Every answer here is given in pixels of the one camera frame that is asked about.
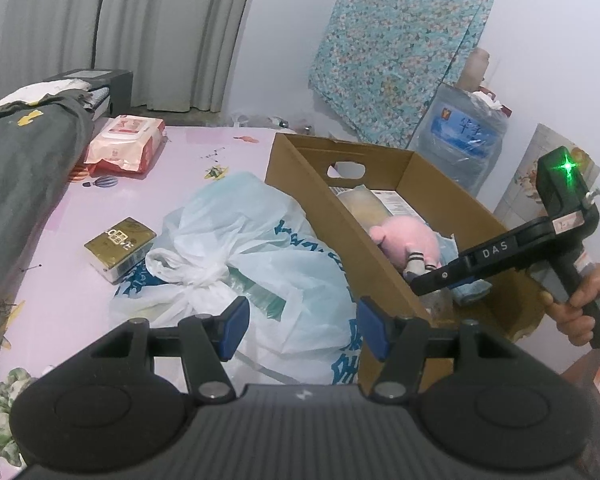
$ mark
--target ribbed black surface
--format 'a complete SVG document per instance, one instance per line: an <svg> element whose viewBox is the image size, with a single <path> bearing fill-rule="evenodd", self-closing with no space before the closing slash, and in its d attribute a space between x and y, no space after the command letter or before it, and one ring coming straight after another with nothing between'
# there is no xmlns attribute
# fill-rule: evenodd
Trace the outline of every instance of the ribbed black surface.
<svg viewBox="0 0 600 480"><path fill-rule="evenodd" d="M519 476L466 466L424 439L406 410L373 404L355 386L250 386L232 404L200 410L179 442L143 466L75 477L34 467L22 478L582 480L566 467Z"/></svg>

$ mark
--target teal floral curtain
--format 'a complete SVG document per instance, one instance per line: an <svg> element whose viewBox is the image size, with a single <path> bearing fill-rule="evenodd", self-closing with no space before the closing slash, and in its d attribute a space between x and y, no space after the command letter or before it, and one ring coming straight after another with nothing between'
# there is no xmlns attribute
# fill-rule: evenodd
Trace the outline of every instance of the teal floral curtain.
<svg viewBox="0 0 600 480"><path fill-rule="evenodd" d="M406 148L441 82L454 85L493 0L337 0L315 91L362 140Z"/></svg>

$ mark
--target stuffed animal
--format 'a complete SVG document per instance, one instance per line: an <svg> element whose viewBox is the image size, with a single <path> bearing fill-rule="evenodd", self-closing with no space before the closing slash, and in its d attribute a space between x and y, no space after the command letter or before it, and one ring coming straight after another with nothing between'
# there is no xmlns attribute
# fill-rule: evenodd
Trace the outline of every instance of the stuffed animal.
<svg viewBox="0 0 600 480"><path fill-rule="evenodd" d="M371 239L405 279L440 267L440 247L435 232L411 216L391 216L369 229Z"/></svg>

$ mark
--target table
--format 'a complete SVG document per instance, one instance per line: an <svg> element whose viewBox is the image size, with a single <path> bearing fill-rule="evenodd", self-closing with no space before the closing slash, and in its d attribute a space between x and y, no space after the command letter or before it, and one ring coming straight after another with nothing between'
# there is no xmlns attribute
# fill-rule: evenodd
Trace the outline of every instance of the table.
<svg viewBox="0 0 600 480"><path fill-rule="evenodd" d="M264 180L276 132L168 126L166 133L168 141L146 176L119 176L112 187L94 186L91 177L68 185L45 223L32 268L9 298L18 306L5 334L11 349L0 349L0 381L15 367L39 377L110 330L107 305L116 286L88 263L87 241L129 216L159 234L165 215L213 181L214 166L251 171ZM9 479L19 469L0 459L0 471Z"/></svg>

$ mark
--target hand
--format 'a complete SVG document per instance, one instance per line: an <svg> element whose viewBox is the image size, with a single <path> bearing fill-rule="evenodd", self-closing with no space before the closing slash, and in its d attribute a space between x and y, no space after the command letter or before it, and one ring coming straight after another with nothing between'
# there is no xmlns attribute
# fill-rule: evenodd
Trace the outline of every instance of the hand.
<svg viewBox="0 0 600 480"><path fill-rule="evenodd" d="M593 338L595 320L582 315L582 307L600 296L600 264L580 284L568 303L556 303L547 291L540 293L540 301L547 314L557 323L558 330L569 337L571 344L586 345Z"/></svg>

